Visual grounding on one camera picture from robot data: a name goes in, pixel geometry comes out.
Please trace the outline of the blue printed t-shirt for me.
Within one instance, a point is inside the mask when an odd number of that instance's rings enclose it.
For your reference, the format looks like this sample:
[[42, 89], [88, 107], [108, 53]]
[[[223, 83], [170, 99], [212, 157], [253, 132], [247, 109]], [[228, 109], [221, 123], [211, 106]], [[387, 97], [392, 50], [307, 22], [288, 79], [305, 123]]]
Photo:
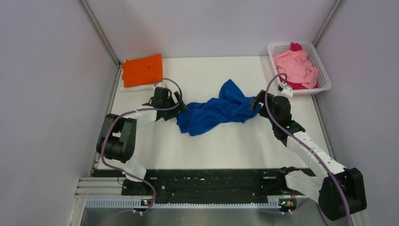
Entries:
[[250, 109], [252, 99], [254, 97], [245, 96], [229, 79], [221, 86], [218, 98], [213, 97], [205, 103], [189, 103], [188, 109], [176, 116], [176, 124], [181, 133], [193, 137], [207, 133], [222, 123], [245, 123], [261, 109], [260, 104], [255, 105], [254, 110]]

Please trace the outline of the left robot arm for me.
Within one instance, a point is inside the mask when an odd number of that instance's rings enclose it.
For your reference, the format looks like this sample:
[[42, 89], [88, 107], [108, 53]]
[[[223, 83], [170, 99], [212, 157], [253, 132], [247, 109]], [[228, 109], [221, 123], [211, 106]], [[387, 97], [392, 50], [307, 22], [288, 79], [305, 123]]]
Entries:
[[181, 89], [172, 92], [155, 87], [147, 103], [120, 115], [106, 115], [96, 144], [102, 164], [133, 181], [137, 193], [148, 193], [151, 182], [145, 178], [147, 169], [134, 156], [137, 132], [146, 124], [170, 120], [186, 110]]

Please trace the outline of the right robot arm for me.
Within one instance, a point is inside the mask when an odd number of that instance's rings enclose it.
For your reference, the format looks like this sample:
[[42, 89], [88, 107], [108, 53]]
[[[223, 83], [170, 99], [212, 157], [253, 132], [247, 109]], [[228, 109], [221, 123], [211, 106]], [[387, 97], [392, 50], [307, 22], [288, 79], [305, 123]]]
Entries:
[[357, 168], [347, 168], [320, 148], [305, 128], [292, 119], [287, 97], [261, 90], [250, 101], [250, 110], [268, 119], [275, 138], [295, 153], [314, 173], [309, 176], [296, 167], [279, 170], [276, 188], [282, 194], [298, 191], [319, 205], [335, 221], [367, 208], [364, 179]]

